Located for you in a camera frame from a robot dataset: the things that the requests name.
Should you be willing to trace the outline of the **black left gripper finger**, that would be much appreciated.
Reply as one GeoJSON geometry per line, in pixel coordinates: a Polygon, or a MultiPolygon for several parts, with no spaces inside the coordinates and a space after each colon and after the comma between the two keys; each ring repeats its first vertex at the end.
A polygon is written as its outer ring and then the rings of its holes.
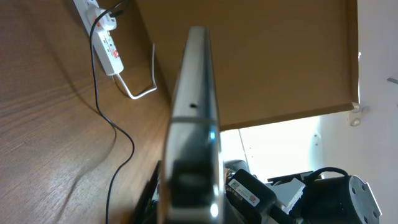
{"type": "Polygon", "coordinates": [[[215,162],[211,159],[168,161],[168,185],[173,207],[208,207],[215,202],[215,162]]]}

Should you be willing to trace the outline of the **black Samsung Galaxy smartphone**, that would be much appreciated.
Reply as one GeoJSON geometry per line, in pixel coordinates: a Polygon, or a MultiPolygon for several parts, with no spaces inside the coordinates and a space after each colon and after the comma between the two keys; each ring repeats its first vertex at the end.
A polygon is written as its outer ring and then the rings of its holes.
{"type": "Polygon", "coordinates": [[[224,168],[210,32],[206,27],[191,27],[188,33],[164,145],[159,191],[158,223],[223,222],[224,168]],[[167,164],[174,159],[215,162],[215,202],[208,207],[171,205],[167,164]]]}

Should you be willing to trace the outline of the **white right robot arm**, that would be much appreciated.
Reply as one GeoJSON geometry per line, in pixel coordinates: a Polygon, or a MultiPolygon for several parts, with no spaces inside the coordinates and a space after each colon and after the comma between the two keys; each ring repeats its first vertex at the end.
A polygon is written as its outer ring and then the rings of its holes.
{"type": "Polygon", "coordinates": [[[380,223],[382,212],[371,187],[358,176],[324,167],[303,181],[303,195],[290,213],[304,223],[380,223]]]}

